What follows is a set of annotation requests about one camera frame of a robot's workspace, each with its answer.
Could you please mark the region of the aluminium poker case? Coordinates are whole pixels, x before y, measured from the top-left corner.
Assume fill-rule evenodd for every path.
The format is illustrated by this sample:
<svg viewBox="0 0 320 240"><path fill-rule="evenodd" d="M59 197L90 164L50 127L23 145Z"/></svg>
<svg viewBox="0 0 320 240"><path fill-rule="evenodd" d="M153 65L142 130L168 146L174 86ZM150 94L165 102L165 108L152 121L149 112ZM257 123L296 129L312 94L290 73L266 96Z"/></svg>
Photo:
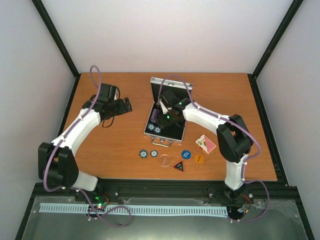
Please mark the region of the aluminium poker case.
<svg viewBox="0 0 320 240"><path fill-rule="evenodd" d="M144 128L144 135L156 146L168 148L182 143L186 121L178 105L186 103L193 84L173 79L152 77L153 104Z"/></svg>

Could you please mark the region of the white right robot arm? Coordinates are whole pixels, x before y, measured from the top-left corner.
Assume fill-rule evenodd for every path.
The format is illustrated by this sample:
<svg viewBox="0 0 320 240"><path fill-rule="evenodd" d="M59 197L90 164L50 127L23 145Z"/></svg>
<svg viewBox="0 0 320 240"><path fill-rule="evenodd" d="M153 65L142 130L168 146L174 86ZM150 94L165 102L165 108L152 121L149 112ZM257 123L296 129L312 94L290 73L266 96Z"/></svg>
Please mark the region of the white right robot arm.
<svg viewBox="0 0 320 240"><path fill-rule="evenodd" d="M244 165L254 138L240 115L221 115L200 106L190 95L178 98L170 89L158 95L157 105L162 110L165 125L184 120L214 133L220 154L226 160L225 185L233 191L243 186Z"/></svg>

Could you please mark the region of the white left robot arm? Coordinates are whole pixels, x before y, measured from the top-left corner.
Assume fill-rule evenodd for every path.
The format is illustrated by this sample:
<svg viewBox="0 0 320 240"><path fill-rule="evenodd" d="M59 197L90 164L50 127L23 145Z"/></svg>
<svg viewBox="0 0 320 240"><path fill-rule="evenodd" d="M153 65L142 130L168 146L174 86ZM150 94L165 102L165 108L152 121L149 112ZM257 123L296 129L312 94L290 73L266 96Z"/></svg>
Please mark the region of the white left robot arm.
<svg viewBox="0 0 320 240"><path fill-rule="evenodd" d="M96 176L79 170L75 156L82 142L101 122L131 112L130 100L120 98L117 86L102 84L86 101L70 126L50 143L38 147L38 176L46 191L61 188L86 190L92 201L103 198L104 188Z"/></svg>

